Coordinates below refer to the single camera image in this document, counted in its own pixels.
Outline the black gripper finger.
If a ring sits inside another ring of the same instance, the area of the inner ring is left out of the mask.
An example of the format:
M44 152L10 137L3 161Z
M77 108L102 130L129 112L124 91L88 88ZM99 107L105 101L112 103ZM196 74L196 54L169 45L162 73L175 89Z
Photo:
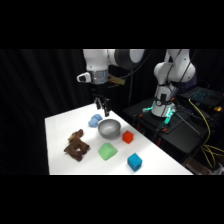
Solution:
M96 97L96 99L95 99L94 102L95 102L95 104L96 104L98 110L99 110L99 109L102 109L102 104L101 104L101 100L100 100L100 98Z
M103 98L103 109L104 109L104 114L105 114L105 117L108 117L109 116L109 103L110 103L110 100L107 99L107 98Z

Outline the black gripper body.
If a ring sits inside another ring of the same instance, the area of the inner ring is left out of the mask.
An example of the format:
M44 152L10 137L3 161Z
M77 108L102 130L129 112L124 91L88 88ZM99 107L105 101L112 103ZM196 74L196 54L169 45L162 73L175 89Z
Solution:
M108 85L106 83L99 85L92 84L91 88L95 98L106 98L108 95Z

